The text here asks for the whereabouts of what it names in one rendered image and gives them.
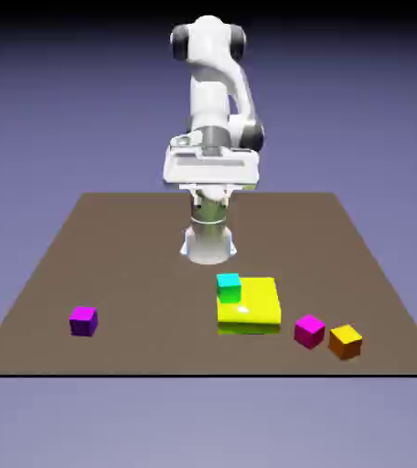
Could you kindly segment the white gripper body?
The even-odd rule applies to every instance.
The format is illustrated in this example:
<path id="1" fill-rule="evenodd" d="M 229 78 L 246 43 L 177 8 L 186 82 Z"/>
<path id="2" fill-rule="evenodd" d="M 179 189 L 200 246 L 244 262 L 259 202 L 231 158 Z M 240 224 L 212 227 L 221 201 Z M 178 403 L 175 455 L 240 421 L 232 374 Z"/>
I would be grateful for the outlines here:
<path id="1" fill-rule="evenodd" d="M 163 179 L 178 185 L 256 185 L 259 162 L 252 150 L 222 147 L 221 155 L 206 156 L 201 146 L 168 146 Z"/>

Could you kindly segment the large yellow box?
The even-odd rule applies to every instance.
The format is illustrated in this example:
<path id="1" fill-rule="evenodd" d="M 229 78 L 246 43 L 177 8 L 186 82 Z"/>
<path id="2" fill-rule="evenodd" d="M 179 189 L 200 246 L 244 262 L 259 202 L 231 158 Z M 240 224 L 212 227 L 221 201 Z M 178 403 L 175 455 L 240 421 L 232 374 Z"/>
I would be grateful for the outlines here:
<path id="1" fill-rule="evenodd" d="M 266 335 L 281 330 L 282 309 L 273 277 L 241 277 L 241 301 L 221 303 L 217 297 L 218 332 Z"/>

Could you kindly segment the small purple cube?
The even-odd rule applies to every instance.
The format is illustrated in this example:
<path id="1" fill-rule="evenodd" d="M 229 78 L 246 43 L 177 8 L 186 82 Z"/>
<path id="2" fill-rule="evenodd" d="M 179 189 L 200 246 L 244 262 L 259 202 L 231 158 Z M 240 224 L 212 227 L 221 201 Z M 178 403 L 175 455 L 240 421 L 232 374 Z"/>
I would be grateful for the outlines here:
<path id="1" fill-rule="evenodd" d="M 96 307 L 77 306 L 69 316 L 70 333 L 74 336 L 94 335 L 98 326 L 98 311 Z"/>

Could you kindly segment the small magenta cube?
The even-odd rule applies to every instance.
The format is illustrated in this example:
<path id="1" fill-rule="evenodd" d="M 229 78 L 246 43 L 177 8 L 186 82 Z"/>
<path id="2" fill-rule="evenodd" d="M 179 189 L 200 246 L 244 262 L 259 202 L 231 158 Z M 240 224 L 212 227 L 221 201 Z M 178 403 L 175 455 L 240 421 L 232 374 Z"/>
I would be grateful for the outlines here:
<path id="1" fill-rule="evenodd" d="M 294 340 L 307 349 L 318 346 L 325 337 L 326 324 L 308 314 L 295 322 Z"/>

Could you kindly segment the small orange cube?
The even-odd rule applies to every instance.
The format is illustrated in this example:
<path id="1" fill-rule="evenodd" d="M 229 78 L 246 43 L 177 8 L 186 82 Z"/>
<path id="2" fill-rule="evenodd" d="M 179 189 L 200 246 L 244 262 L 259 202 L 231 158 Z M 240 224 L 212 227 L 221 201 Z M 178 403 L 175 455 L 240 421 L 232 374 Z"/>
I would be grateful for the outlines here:
<path id="1" fill-rule="evenodd" d="M 328 347 L 341 360 L 360 355 L 363 337 L 351 324 L 343 324 L 329 331 Z"/>

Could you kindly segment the small cyan cube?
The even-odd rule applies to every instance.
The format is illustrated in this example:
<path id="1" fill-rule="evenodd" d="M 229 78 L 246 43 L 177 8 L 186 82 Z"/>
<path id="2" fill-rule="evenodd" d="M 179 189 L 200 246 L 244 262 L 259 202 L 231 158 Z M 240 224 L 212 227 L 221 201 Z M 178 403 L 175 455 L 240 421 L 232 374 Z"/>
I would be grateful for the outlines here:
<path id="1" fill-rule="evenodd" d="M 238 273 L 219 273 L 217 275 L 217 297 L 221 303 L 241 301 L 241 277 Z"/>

